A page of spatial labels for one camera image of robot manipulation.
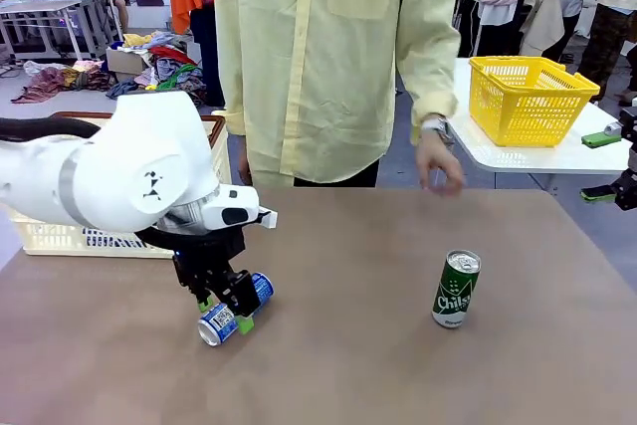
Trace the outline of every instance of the blue can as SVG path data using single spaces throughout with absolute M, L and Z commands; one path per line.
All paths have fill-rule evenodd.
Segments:
M 201 338 L 213 347 L 228 340 L 238 327 L 235 315 L 223 303 L 204 314 L 197 324 Z
M 272 286 L 272 281 L 270 281 L 265 274 L 254 273 L 252 275 L 252 282 L 255 285 L 255 291 L 257 291 L 260 303 L 254 311 L 254 314 L 257 314 L 261 311 L 266 302 L 269 301 L 275 294 L 275 288 Z

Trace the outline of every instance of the green object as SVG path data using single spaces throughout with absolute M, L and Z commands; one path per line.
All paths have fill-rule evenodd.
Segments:
M 255 327 L 255 320 L 252 318 L 242 318 L 241 316 L 236 316 L 235 320 L 237 321 L 237 325 L 239 326 L 239 333 L 241 335 L 245 335 L 250 330 Z
M 615 192 L 609 185 L 596 186 L 594 188 L 583 188 L 579 194 L 587 203 L 614 201 L 616 196 Z
M 172 74 L 170 77 L 168 77 L 164 82 L 160 83 L 157 86 L 158 90 L 172 90 L 175 87 L 177 87 L 177 80 L 179 79 L 179 76 L 181 74 L 184 74 L 186 72 L 192 72 L 193 70 L 195 70 L 197 68 L 196 65 L 192 65 L 192 64 L 185 64 L 183 66 L 181 66 L 181 68 L 175 72 L 174 74 Z
M 215 305 L 215 298 L 214 296 L 209 296 L 205 303 L 198 303 L 198 304 L 199 304 L 199 312 L 205 313 L 206 311 L 208 311 L 210 308 L 212 308 Z
M 452 251 L 447 255 L 432 311 L 434 320 L 442 327 L 462 325 L 480 275 L 480 263 L 478 255 L 469 251 Z
M 609 136 L 603 131 L 587 134 L 581 138 L 581 142 L 589 148 L 598 148 L 607 144 L 616 143 L 617 141 L 621 141 L 620 134 Z

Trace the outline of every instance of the gray floor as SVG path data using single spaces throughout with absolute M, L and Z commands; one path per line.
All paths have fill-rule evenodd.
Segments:
M 576 39 L 569 47 L 575 55 L 575 64 L 583 49 L 583 42 Z M 606 99 L 601 107 L 611 114 L 618 115 L 619 107 L 614 96 L 628 84 L 629 69 L 625 59 L 621 59 L 616 75 L 608 88 Z M 0 98 L 16 97 L 28 78 L 21 74 L 14 79 L 0 79 Z M 8 100 L 0 104 L 0 116 L 35 117 L 46 116 L 59 110 L 113 111 L 115 102 L 104 94 L 92 92 L 62 93 L 39 105 L 12 105 Z M 410 98 L 401 95 L 397 100 L 394 138 L 387 155 L 383 158 L 379 172 L 379 187 L 417 188 L 418 179 L 414 168 L 413 148 L 409 144 Z M 478 169 L 461 150 L 457 148 L 460 160 L 465 168 L 470 188 L 493 188 L 494 174 Z M 236 158 L 236 138 L 230 139 L 231 162 Z M 561 176 L 556 180 L 558 187 L 556 199 L 571 216 L 573 221 L 605 253 L 610 263 L 625 280 L 637 291 L 637 264 L 634 256 L 637 245 L 633 243 L 632 227 L 635 224 L 633 213 L 621 212 L 613 204 L 587 205 L 579 198 L 579 190 L 586 186 L 596 186 L 611 182 L 613 177 L 602 176 Z M 499 188 L 536 188 L 535 183 L 525 175 L 499 174 Z M 530 248 L 538 245 L 529 244 Z M 19 249 L 19 239 L 13 232 L 6 217 L 0 216 L 0 268 Z

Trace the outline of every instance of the black pants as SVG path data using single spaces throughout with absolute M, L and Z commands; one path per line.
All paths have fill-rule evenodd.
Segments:
M 478 17 L 478 2 L 475 0 L 459 0 L 458 15 L 460 15 L 460 50 L 458 57 L 468 59 L 472 56 L 473 48 L 478 38 L 480 17 Z
M 637 47 L 633 47 L 630 52 L 626 55 L 626 60 L 630 64 L 630 85 L 628 85 L 628 90 L 632 92 L 637 92 Z
M 515 23 L 504 25 L 483 25 L 478 44 L 478 57 L 510 55 L 516 32 Z
M 201 47 L 201 69 L 206 84 L 206 103 L 224 106 L 226 103 L 219 81 L 219 58 L 217 57 L 217 24 L 214 4 L 204 5 L 190 12 L 190 30 L 195 42 Z
M 624 42 L 630 33 L 633 15 L 597 4 L 595 19 L 590 29 L 590 40 L 584 50 L 579 72 L 601 88 L 594 101 L 604 98 L 606 84 L 613 73 Z
M 304 179 L 295 178 L 295 186 L 300 188 L 373 188 L 378 178 L 378 164 L 376 160 L 358 174 L 337 183 L 312 183 Z
M 577 27 L 577 22 L 579 21 L 579 14 L 574 15 L 572 17 L 564 17 L 564 35 L 561 39 L 559 39 L 555 45 L 544 50 L 542 56 L 546 59 L 553 60 L 554 62 L 559 62 L 561 58 L 561 54 L 564 53 L 564 49 L 568 45 L 570 38 L 575 33 L 575 27 Z

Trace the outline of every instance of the green can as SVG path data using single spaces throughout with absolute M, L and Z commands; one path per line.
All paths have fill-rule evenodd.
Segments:
M 462 325 L 480 275 L 480 257 L 471 251 L 447 254 L 432 315 L 446 328 Z

